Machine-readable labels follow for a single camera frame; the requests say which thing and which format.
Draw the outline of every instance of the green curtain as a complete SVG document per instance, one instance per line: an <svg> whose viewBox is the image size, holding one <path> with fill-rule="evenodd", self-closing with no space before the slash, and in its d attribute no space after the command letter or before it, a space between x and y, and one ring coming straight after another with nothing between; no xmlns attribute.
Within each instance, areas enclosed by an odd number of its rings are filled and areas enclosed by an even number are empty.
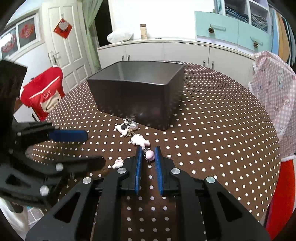
<svg viewBox="0 0 296 241"><path fill-rule="evenodd" d="M87 42L89 44L89 51L91 54L91 59L94 63L95 71L100 69L100 63L99 63L97 50L95 49L91 39L91 33L89 31L89 28L91 27L96 17L96 14L98 13L98 10L102 4L102 1L103 0L82 0L82 10L83 10L84 22L86 26Z"/></svg>

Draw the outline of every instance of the tiled floor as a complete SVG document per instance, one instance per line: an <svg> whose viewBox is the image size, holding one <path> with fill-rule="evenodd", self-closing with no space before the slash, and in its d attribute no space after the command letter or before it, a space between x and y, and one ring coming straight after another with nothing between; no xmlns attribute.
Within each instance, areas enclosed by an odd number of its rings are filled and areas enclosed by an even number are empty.
<svg viewBox="0 0 296 241"><path fill-rule="evenodd" d="M29 226L32 228L43 216L43 212L38 207L27 207L28 209L28 218Z"/></svg>

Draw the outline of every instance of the brown tablecloth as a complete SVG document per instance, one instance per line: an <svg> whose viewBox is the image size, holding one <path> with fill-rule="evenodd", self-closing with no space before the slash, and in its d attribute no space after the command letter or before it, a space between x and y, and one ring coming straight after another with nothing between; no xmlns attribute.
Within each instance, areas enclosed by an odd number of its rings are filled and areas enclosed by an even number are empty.
<svg viewBox="0 0 296 241"><path fill-rule="evenodd" d="M87 82L70 91L49 114L61 129L84 129L85 143L48 141L34 146L36 161L101 154L106 166L89 175L105 176L114 161L134 156L130 138L114 129L123 120L97 109ZM192 177L214 176L258 220L274 193L279 174L276 131L260 102L231 78L186 64L183 100L167 131L139 125L136 133L159 145L164 156ZM61 197L79 180L70 180ZM174 198L161 197L155 165L143 163L139 196L122 201L121 240L177 240Z"/></svg>

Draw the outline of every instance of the mint green drawer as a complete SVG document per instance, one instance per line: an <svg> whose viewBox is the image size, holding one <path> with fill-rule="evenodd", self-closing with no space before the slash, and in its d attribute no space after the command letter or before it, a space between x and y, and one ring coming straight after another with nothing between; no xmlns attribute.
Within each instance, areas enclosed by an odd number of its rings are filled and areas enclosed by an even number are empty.
<svg viewBox="0 0 296 241"><path fill-rule="evenodd" d="M221 39L237 44L238 20L220 14L195 11L195 28L197 36Z"/></svg>
<svg viewBox="0 0 296 241"><path fill-rule="evenodd" d="M254 41L258 43L258 48L254 48ZM261 29L250 24L239 21L238 44L254 51L271 51L271 36Z"/></svg>

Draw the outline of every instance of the dark doorway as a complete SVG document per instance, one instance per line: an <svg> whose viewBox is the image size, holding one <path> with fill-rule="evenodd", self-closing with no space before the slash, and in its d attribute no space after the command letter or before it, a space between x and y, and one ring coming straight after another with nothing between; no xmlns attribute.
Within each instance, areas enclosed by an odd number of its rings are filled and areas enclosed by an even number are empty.
<svg viewBox="0 0 296 241"><path fill-rule="evenodd" d="M112 25L108 0L103 0L95 18L96 33L98 35L100 47L110 44L107 36L112 33Z"/></svg>

